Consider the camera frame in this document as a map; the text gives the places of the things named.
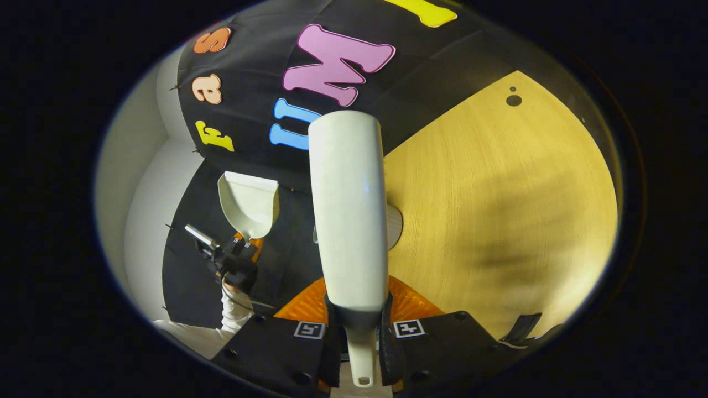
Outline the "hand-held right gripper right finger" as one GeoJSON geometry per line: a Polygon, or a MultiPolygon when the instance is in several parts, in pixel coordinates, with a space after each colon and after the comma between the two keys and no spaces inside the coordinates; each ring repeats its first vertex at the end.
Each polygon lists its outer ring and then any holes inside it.
{"type": "Polygon", "coordinates": [[[443,312],[396,277],[388,292],[378,327],[383,385],[445,391],[501,370],[502,346],[468,312],[443,312]]]}

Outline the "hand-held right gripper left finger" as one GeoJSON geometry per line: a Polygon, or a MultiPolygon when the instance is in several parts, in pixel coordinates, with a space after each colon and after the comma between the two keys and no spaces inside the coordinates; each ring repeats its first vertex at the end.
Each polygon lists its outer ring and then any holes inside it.
{"type": "Polygon", "coordinates": [[[340,330],[323,278],[273,317],[254,315],[212,362],[273,395],[331,395],[340,386],[340,330]]]}

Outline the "white dustpan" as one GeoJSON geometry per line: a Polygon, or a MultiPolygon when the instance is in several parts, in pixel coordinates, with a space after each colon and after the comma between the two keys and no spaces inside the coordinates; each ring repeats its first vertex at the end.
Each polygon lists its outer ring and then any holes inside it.
{"type": "Polygon", "coordinates": [[[246,241],[265,237],[280,214],[278,181],[223,172],[217,182],[220,206],[228,223],[246,241]]]}

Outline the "small white broom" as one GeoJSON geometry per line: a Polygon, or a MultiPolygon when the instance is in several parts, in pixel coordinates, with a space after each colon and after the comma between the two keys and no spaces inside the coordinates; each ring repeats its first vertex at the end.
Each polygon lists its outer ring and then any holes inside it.
{"type": "Polygon", "coordinates": [[[375,328],[388,300],[387,203],[380,125],[336,111],[309,126],[309,170],[327,297],[346,332],[352,383],[369,389],[375,328]]]}

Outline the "wooden desktop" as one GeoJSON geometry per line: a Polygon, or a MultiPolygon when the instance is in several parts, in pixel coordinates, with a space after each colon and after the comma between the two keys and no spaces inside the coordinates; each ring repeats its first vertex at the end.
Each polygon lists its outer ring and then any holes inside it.
{"type": "Polygon", "coordinates": [[[616,189],[581,121],[514,71],[384,157],[402,234],[389,272],[494,338],[540,314],[539,338],[581,307],[618,226],[616,189]]]}

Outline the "person's white shirt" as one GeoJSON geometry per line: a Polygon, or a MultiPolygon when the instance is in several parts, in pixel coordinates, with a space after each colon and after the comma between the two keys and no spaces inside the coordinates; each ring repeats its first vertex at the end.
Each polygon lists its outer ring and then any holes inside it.
{"type": "Polygon", "coordinates": [[[223,323],[221,328],[195,327],[186,323],[156,320],[152,326],[172,342],[212,360],[242,327],[241,323],[223,323]]]}

